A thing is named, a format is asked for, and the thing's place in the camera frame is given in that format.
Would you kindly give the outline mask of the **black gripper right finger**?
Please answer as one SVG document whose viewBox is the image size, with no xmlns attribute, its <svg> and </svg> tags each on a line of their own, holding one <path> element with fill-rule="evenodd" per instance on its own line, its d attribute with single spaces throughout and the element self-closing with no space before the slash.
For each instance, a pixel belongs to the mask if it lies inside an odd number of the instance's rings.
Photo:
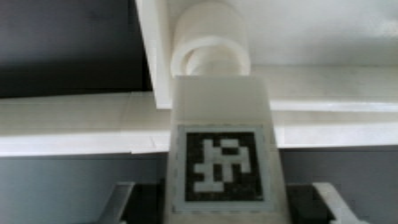
<svg viewBox="0 0 398 224">
<path fill-rule="evenodd" d="M 289 184 L 285 190 L 292 224 L 367 224 L 330 183 Z"/>
</svg>

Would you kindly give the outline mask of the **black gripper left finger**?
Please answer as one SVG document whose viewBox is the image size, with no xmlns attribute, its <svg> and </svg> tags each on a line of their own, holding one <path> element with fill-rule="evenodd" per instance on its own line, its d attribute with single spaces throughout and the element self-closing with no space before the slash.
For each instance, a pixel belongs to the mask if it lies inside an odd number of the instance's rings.
<svg viewBox="0 0 398 224">
<path fill-rule="evenodd" d="M 163 224 L 163 185 L 118 182 L 95 224 Z"/>
</svg>

